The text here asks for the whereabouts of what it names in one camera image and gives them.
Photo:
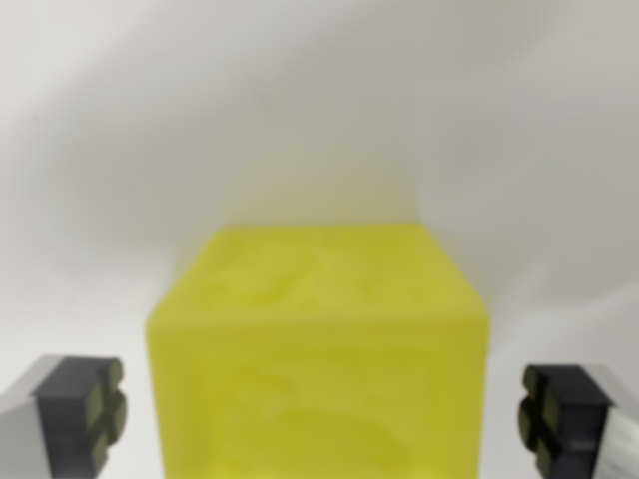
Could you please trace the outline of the black silver gripper left finger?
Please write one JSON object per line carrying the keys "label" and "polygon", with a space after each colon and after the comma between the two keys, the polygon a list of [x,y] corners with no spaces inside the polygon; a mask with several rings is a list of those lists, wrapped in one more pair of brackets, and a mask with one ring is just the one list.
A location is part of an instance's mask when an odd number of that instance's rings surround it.
{"label": "black silver gripper left finger", "polygon": [[39,357],[1,392],[3,478],[97,478],[125,429],[117,357]]}

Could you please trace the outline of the black silver gripper right finger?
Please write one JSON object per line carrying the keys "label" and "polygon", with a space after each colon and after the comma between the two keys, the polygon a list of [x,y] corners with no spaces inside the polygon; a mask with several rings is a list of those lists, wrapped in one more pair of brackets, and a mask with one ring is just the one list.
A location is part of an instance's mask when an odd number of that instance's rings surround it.
{"label": "black silver gripper right finger", "polygon": [[636,478],[638,395],[600,364],[529,364],[521,440],[542,478]]}

